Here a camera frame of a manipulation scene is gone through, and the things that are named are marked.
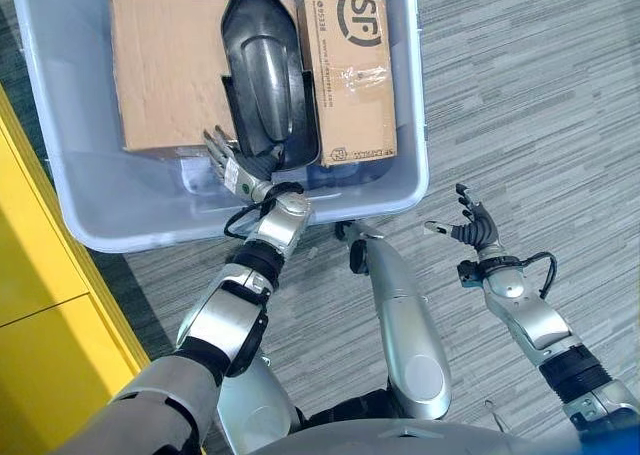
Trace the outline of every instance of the black plastic object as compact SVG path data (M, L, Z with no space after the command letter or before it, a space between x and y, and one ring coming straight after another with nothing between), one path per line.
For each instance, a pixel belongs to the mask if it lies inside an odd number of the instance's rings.
M280 0L229 0L222 38L231 72L222 81L242 155L274 171L312 163L319 153L313 77L302 69L287 9Z
M611 377L584 345L571 347L539 367L549 386L563 403L609 383Z

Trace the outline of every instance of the cable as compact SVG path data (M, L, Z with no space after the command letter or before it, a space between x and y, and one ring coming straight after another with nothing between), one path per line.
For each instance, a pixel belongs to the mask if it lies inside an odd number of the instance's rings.
M264 200L257 203L252 203L251 205L247 205L242 210L234 214L229 220L227 220L226 225L224 226L224 234L227 237L237 238L239 240L246 240L246 235L240 235L239 233L232 232L230 230L231 225L238 222L242 218L244 218L248 213L253 210L260 209L260 217L264 217L269 211L273 208L273 205L276 202L276 199L282 195L283 193L295 192L302 193L304 188L297 182L282 182L278 183L271 187L271 190L267 192L267 195L264 197Z
M544 281L544 285L540 289L540 298L542 300L547 298L549 290L551 289L551 285L556 279L556 274L558 273L558 261L556 260L556 257L551 252L538 252L535 255L532 255L526 260L520 262L522 267L527 267L532 263L535 263L544 258L549 259L549 270L547 271L547 279Z

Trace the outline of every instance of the gray plastic bin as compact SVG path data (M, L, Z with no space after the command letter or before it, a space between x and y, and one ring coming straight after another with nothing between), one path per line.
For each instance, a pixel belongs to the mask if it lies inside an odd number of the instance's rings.
M131 252L222 234L241 206L203 160L122 150L109 0L14 0L51 170L70 232ZM312 223L407 210L426 193L427 154L416 0L387 0L398 156L279 175L302 181Z

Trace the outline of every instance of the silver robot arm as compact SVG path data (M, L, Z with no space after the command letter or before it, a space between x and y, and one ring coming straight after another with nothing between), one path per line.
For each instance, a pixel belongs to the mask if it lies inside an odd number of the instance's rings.
M267 213L186 317L175 352L152 362L56 453L199 453L223 378L245 371L260 346L266 303L311 205L251 175L218 134L205 138L227 188Z
M640 404L627 387L612 379L582 344L560 314L545 301L555 278L555 257L548 252L520 261L509 255L497 227L473 193L456 185L463 214L470 223L451 226L426 222L430 231L473 246L478 262L463 261L458 275L464 287L484 290L487 308L502 320L525 356L536 366L564 403L564 412L585 435L640 422ZM523 275L530 263L548 257L551 266L545 285L534 290Z

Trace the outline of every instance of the gray carpet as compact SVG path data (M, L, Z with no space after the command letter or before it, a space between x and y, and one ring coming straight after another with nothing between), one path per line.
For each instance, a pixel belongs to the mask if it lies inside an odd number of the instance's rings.
M0 4L0 80L44 157L24 64L8 44L16 33L12 3ZM419 7L429 195L409 213L371 222L432 302L454 379L446 419L496 428L484 406L491 399L511 433L556 437L571 430L558 399L482 294L458 284L455 266L472 253L423 235L421 224L460 220L453 186L473 185L514 254L557 255L549 302L640 395L640 0L419 0ZM169 350L185 311L236 246L203 241L127 255L128 264L112 256L96 262L155 357ZM269 307L263 348L307 414L386 383L369 281L347 264L331 227L309 229ZM544 266L531 273L541 283ZM225 451L216 434L209 447Z

